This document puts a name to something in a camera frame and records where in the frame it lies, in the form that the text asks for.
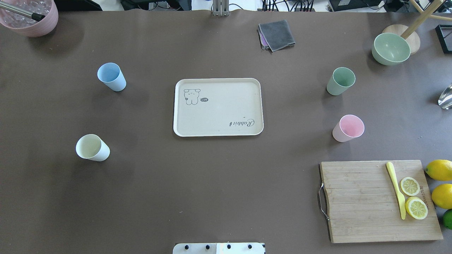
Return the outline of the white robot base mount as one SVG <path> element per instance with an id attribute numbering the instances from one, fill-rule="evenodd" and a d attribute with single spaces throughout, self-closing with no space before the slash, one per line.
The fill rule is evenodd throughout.
<path id="1" fill-rule="evenodd" d="M 258 242 L 179 243 L 173 254 L 265 254 L 265 244 Z"/>

